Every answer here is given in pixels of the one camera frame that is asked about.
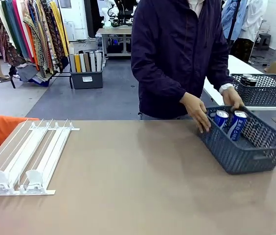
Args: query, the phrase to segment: white rack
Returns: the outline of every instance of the white rack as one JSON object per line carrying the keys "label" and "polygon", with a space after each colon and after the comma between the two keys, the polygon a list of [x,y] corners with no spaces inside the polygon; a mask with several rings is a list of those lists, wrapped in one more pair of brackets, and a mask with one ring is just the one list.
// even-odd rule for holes
{"label": "white rack", "polygon": [[[78,131],[79,128],[74,128],[71,121],[69,122],[69,126],[66,126],[68,120],[66,120],[64,125],[61,127],[59,126],[58,122],[55,122],[54,127],[52,127],[52,122],[53,120],[51,122],[46,122],[45,126],[41,126],[43,120],[39,123],[38,126],[36,126],[33,122],[22,137],[21,141],[19,141],[17,146],[13,149],[13,151],[6,158],[4,163],[0,166],[0,196],[55,194],[55,190],[47,189],[48,185],[58,164],[64,146],[68,140],[70,132]],[[10,142],[0,152],[0,156],[2,156],[2,153],[5,151],[7,146],[12,142],[12,140],[20,132],[20,130],[23,129],[26,123],[27,121],[23,123],[18,132],[12,137]],[[31,169],[27,169],[25,173],[26,179],[21,184],[21,177],[26,168],[28,168],[28,164],[31,162],[33,156],[37,154],[36,151],[45,138],[47,132],[50,132],[50,134],[42,150],[38,154],[35,163],[31,167]],[[16,149],[21,143],[22,145],[16,152]],[[4,167],[10,158],[11,160],[8,163],[7,167]],[[38,167],[34,169],[39,159],[40,162],[38,164]]]}

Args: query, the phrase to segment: black basket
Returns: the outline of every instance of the black basket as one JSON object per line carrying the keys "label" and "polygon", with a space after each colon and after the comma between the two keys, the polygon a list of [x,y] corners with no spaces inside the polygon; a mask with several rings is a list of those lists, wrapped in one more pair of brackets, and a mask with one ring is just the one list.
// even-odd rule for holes
{"label": "black basket", "polygon": [[255,87],[240,83],[243,74],[232,74],[233,85],[246,106],[276,107],[276,74],[252,74],[258,79]]}
{"label": "black basket", "polygon": [[[241,111],[248,118],[238,141],[232,141],[227,132],[233,116],[229,106],[207,108],[211,122],[210,132],[199,134],[223,169],[229,174],[245,174],[273,170],[276,166],[276,130],[245,107]],[[221,129],[214,121],[217,110],[228,112],[230,118]]]}

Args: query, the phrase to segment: white shirt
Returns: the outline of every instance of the white shirt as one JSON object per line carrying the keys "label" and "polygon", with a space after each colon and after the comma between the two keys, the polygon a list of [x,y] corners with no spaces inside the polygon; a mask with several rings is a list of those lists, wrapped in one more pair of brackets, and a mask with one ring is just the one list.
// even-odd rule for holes
{"label": "white shirt", "polygon": [[262,24],[263,15],[266,12],[267,4],[268,0],[248,0],[248,9],[244,17],[239,38],[255,41]]}
{"label": "white shirt", "polygon": [[196,12],[198,17],[200,16],[204,1],[205,0],[188,0],[190,9]]}

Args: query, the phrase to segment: dark blue basket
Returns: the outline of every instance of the dark blue basket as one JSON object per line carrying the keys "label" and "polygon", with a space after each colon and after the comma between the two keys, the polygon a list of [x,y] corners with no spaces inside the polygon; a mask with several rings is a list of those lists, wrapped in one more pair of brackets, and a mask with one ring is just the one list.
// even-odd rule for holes
{"label": "dark blue basket", "polygon": [[[245,174],[273,170],[276,166],[276,130],[245,107],[248,114],[238,141],[232,141],[227,132],[233,112],[229,106],[207,108],[211,122],[208,133],[199,134],[202,141],[228,174]],[[217,110],[230,115],[223,130],[213,121]]]}

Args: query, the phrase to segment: workbench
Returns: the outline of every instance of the workbench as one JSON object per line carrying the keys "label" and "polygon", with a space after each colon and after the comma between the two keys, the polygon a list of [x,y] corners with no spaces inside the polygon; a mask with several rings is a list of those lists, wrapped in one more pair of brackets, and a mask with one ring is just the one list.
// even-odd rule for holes
{"label": "workbench", "polygon": [[[230,55],[228,59],[228,69],[230,70],[230,73],[262,74],[259,70],[232,55]],[[207,78],[205,79],[204,91],[217,105],[224,105],[223,97],[214,89],[213,85]],[[276,107],[248,106],[247,108],[252,111],[276,111]]]}
{"label": "workbench", "polygon": [[276,169],[228,175],[193,121],[73,123],[55,195],[0,196],[0,235],[276,234]]}
{"label": "workbench", "polygon": [[[109,56],[131,56],[131,53],[127,52],[127,46],[126,46],[126,41],[128,38],[131,38],[132,35],[132,27],[131,26],[121,26],[121,27],[111,27],[111,28],[100,28],[97,33],[102,35],[102,50],[104,53],[103,57],[103,66],[106,64],[106,60]],[[123,52],[122,53],[108,53],[108,48],[107,48],[107,39],[109,38],[110,34],[120,34],[122,35],[123,39]]]}

